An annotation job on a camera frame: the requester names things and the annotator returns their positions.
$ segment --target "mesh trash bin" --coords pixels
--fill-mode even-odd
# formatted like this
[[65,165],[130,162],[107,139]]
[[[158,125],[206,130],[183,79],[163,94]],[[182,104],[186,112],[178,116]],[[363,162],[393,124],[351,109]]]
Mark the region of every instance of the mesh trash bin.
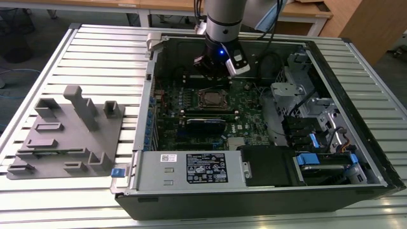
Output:
[[32,50],[24,35],[35,27],[26,11],[19,8],[0,8],[0,55],[10,63],[27,61]]

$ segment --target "power supply label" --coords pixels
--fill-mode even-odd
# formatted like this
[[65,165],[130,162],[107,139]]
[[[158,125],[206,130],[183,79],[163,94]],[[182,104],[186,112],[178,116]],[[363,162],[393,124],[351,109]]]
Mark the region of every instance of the power supply label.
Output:
[[187,154],[187,182],[190,184],[227,183],[225,154]]

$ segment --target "capacitor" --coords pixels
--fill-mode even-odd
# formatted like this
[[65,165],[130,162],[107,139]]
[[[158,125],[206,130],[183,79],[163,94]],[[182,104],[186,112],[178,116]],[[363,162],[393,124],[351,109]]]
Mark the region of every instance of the capacitor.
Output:
[[249,91],[249,90],[250,90],[250,85],[246,84],[246,85],[243,86],[243,89]]

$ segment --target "white label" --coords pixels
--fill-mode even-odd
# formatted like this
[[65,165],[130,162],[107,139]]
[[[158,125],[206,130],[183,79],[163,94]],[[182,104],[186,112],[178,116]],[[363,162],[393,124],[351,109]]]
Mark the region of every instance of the white label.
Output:
[[162,162],[177,162],[177,154],[162,154]]
[[331,16],[330,15],[323,15],[323,14],[317,14],[317,17],[318,18],[330,18]]
[[125,6],[125,7],[137,7],[135,4],[119,4],[119,6]]

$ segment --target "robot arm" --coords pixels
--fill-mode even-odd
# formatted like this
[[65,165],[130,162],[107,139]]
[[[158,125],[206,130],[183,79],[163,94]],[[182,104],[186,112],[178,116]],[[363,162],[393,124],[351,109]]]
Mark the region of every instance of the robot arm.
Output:
[[246,21],[251,27],[270,28],[279,13],[278,1],[282,5],[287,2],[206,0],[206,47],[202,56],[194,60],[194,66],[209,79],[217,81],[225,76],[241,75],[250,71],[249,60],[238,41],[241,26]]
[[235,76],[250,70],[238,41],[245,6],[246,0],[206,0],[206,48],[194,66],[211,79]]

